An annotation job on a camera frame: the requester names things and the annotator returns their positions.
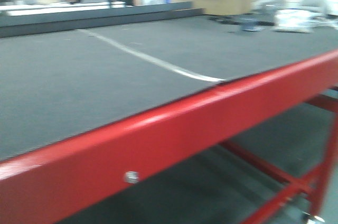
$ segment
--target plastic bag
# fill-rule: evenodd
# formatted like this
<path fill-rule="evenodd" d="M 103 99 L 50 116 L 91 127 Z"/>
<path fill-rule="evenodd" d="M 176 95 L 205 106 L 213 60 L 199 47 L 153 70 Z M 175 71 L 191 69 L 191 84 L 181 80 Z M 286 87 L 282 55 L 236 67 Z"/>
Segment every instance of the plastic bag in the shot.
<path fill-rule="evenodd" d="M 281 32 L 312 33 L 312 13 L 306 10 L 279 10 L 273 30 Z"/>

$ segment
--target white line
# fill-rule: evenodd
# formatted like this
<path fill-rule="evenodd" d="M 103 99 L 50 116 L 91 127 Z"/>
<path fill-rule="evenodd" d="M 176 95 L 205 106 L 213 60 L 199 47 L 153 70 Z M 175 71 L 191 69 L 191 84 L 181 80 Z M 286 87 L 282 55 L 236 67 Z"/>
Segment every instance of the white line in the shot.
<path fill-rule="evenodd" d="M 223 82 L 223 81 L 225 81 L 224 79 L 218 79 L 218 78 L 214 78 L 214 77 L 204 76 L 204 75 L 192 72 L 190 70 L 184 69 L 182 67 L 175 66 L 174 64 L 170 64 L 170 63 L 163 61 L 161 59 L 157 59 L 155 57 L 152 57 L 152 56 L 150 56 L 146 53 L 134 50 L 134 49 L 132 49 L 132 48 L 130 48 L 130 47 L 124 45 L 124 44 L 118 43 L 113 39 L 106 38 L 105 36 L 99 35 L 95 32 L 92 32 L 92 31 L 89 31 L 89 30 L 83 30 L 83 29 L 80 29 L 78 31 L 85 33 L 87 35 L 95 36 L 96 38 L 98 38 L 98 39 L 100 39 L 100 40 L 102 40 L 106 43 L 109 43 L 110 45 L 112 45 L 116 48 L 119 48 L 122 51 L 128 52 L 131 55 L 134 55 L 134 56 L 136 56 L 140 59 L 143 59 L 147 62 L 155 64 L 155 65 L 162 67 L 164 69 L 167 69 L 169 71 L 173 71 L 175 73 L 179 73 L 181 75 L 184 75 L 184 76 L 187 76 L 187 77 L 190 77 L 190 78 L 193 78 L 193 79 L 203 80 L 203 81 L 209 81 L 209 82 Z"/>

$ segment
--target metal screw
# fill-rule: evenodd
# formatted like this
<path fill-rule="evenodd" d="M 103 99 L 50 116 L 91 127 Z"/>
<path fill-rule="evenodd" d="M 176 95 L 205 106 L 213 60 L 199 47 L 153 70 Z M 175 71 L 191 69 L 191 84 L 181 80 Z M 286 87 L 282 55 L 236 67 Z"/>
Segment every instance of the metal screw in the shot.
<path fill-rule="evenodd" d="M 135 183 L 138 183 L 138 181 L 139 181 L 138 172 L 128 171 L 125 174 L 125 182 L 135 184 Z"/>

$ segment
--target gray felt surface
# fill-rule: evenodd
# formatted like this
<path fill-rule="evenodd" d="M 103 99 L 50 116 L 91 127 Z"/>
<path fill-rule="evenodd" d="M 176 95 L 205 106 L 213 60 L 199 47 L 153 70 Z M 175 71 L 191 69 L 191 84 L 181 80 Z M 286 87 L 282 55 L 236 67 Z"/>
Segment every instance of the gray felt surface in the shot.
<path fill-rule="evenodd" d="M 92 29 L 196 73 L 236 79 L 338 46 L 334 29 L 248 33 L 206 16 Z M 201 91 L 212 84 L 79 31 L 0 39 L 0 160 Z"/>
<path fill-rule="evenodd" d="M 0 159 L 208 86 L 80 32 L 0 39 Z"/>
<path fill-rule="evenodd" d="M 241 78 L 338 48 L 330 27 L 314 33 L 239 31 L 196 16 L 93 29 L 151 56 L 191 71 L 226 80 Z"/>

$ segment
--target floor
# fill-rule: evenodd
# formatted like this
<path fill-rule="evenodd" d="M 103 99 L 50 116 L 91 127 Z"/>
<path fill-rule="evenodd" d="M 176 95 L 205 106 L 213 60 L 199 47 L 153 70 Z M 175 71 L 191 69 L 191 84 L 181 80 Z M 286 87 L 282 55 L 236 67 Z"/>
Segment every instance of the floor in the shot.
<path fill-rule="evenodd" d="M 322 156 L 332 118 L 329 112 L 302 104 L 232 141 L 298 176 Z M 58 224 L 237 224 L 281 188 L 216 146 Z M 322 211 L 326 223 L 337 223 L 337 202 L 338 166 Z M 307 206 L 304 198 L 295 198 L 266 224 L 302 223 Z"/>

